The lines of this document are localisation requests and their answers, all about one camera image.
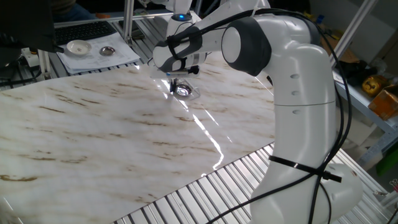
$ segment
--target power strip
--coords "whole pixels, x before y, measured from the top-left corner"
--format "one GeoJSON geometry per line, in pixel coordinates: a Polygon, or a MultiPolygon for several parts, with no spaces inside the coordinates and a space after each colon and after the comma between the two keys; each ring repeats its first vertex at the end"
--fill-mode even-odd
{"type": "Polygon", "coordinates": [[[26,58],[30,68],[40,65],[39,56],[32,54],[29,48],[22,49],[22,55],[26,58]]]}

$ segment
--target white plate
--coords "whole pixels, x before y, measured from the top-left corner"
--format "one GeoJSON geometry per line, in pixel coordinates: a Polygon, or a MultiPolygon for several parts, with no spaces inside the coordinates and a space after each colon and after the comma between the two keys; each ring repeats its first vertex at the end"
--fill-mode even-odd
{"type": "Polygon", "coordinates": [[[74,55],[82,56],[91,50],[91,44],[84,40],[73,40],[67,44],[67,49],[74,55]]]}

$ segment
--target orange object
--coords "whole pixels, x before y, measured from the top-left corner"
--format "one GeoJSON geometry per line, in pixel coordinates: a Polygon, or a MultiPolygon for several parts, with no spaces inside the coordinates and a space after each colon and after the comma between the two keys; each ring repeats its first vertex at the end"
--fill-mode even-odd
{"type": "Polygon", "coordinates": [[[389,86],[390,83],[381,75],[369,76],[362,83],[362,90],[370,97],[375,97],[383,90],[384,87],[389,86]]]}
{"type": "Polygon", "coordinates": [[[111,17],[111,15],[106,15],[106,14],[96,12],[95,17],[97,17],[98,19],[109,19],[111,17]]]}
{"type": "Polygon", "coordinates": [[[385,87],[368,108],[384,121],[398,115],[398,85],[385,87]]]}

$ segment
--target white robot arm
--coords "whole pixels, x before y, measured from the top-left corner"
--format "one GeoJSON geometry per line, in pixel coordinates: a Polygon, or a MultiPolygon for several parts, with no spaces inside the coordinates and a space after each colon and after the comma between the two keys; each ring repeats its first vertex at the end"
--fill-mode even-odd
{"type": "Polygon", "coordinates": [[[329,215],[336,220],[363,194],[359,177],[347,166],[330,164],[318,169],[326,164],[336,139],[330,61],[317,46],[320,36],[311,22],[278,13],[247,15],[257,8],[269,8],[268,2],[229,0],[194,24],[189,14],[175,14],[167,40],[154,49],[153,62],[164,73],[189,72],[205,61],[207,52],[220,50],[234,69],[253,76],[267,73],[274,83],[275,149],[252,198],[305,180],[253,202],[251,224],[328,223],[329,215]],[[332,178],[322,182],[325,189],[317,194],[311,220],[314,186],[320,177],[327,179],[324,169],[332,178]]]}

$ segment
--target marble-patterned table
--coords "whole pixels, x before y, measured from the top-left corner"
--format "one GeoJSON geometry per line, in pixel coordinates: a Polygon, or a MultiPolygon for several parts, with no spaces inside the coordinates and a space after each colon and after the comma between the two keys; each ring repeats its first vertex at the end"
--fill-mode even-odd
{"type": "Polygon", "coordinates": [[[268,82],[219,53],[192,82],[177,100],[142,65],[0,92],[3,215],[108,224],[274,141],[268,82]]]}

